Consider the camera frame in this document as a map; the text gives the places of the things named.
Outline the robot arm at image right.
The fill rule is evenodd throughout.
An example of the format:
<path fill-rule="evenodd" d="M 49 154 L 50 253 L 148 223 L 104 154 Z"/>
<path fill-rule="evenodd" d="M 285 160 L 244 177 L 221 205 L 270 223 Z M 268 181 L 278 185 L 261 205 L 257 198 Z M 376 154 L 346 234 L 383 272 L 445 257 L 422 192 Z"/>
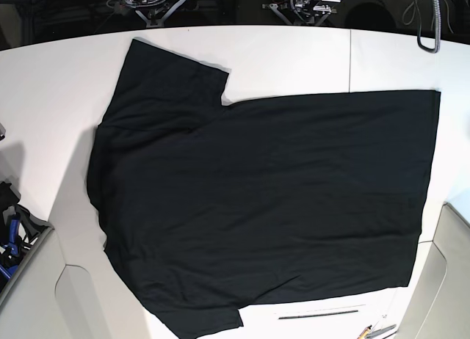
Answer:
<path fill-rule="evenodd" d="M 273 12 L 286 25 L 321 26 L 336 14 L 342 0 L 271 0 L 263 10 Z"/>

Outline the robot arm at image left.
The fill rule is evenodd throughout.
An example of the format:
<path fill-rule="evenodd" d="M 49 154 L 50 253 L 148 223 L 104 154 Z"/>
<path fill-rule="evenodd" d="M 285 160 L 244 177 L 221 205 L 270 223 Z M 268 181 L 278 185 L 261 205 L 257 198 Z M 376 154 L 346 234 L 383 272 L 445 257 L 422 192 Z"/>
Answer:
<path fill-rule="evenodd" d="M 108 0 L 106 5 L 114 14 L 133 11 L 147 29 L 163 28 L 168 18 L 189 0 Z"/>

